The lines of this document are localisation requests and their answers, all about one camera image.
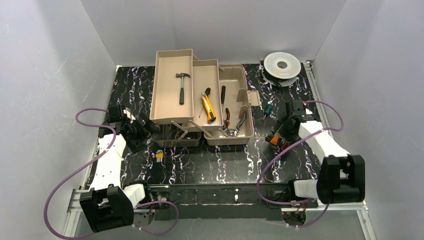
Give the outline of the orange black small tool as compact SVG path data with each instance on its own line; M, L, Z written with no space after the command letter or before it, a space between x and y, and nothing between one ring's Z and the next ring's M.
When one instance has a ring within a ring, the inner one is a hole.
M282 148L286 142L286 140L278 134L268 134L265 137L265 141L278 148Z

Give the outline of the black handled silver pliers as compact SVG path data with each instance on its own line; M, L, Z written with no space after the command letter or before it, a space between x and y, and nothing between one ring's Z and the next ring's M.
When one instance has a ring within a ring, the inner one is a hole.
M243 115L242 115L241 119L239 120L238 124L236 125L236 127L235 128L229 128L228 129L229 130L229 134L228 135L230 137L235 137L235 136L238 135L238 133L240 132L241 126L245 122L246 118L247 118L247 112L244 111L243 112Z

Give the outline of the black handled claw hammer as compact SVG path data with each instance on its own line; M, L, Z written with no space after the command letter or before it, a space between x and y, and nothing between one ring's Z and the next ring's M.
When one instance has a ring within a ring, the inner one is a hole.
M185 92L184 92L184 79L191 78L191 75L188 73L176 73L176 78L180 78L180 92L179 92L179 104L183 105L185 102Z

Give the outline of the beige plastic tool box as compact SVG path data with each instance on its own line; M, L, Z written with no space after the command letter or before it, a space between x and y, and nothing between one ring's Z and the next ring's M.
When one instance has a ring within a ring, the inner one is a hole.
M246 145L260 103L240 64L200 60L192 49L156 53L149 118L161 147L195 147L201 137L210 146Z

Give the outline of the orange utility knife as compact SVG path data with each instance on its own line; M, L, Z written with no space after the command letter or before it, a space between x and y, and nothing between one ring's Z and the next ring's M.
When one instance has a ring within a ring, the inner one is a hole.
M208 106L209 106L208 111L206 111L207 122L208 123L212 123L212 122L214 122L216 120L217 116L216 116L215 111L214 111L214 109L212 107L212 104L210 102L209 97L206 97L206 98L207 98L207 102L208 102Z

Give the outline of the yellow black screwdriver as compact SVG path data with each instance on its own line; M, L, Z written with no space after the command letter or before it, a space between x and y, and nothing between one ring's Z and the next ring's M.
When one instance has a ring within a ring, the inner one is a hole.
M203 113L204 110L207 111L207 112L209 111L209 105L208 105L207 97L210 95L210 93L211 93L211 88L210 87L207 87L205 89L205 91L201 94L203 108L200 111L200 114L198 116L199 118L201 117L201 115L202 115L202 113Z

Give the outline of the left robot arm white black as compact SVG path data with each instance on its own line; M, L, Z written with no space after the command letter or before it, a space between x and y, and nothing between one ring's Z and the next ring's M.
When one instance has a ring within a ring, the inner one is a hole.
M147 148L147 140L157 133L155 124L145 113L133 115L124 105L106 110L99 126L99 154L89 190L80 195L79 203L91 230L99 233L134 222L134 210L146 198L142 181L123 185L121 164L124 150L138 153Z

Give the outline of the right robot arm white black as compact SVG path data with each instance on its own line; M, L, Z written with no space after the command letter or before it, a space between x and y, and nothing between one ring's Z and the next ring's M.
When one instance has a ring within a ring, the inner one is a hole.
M323 204L356 203L365 199L364 158L342 148L320 117L307 112L303 101L286 102L285 114L276 127L276 132L290 144L306 143L320 162L316 179L289 181L293 196L317 199Z

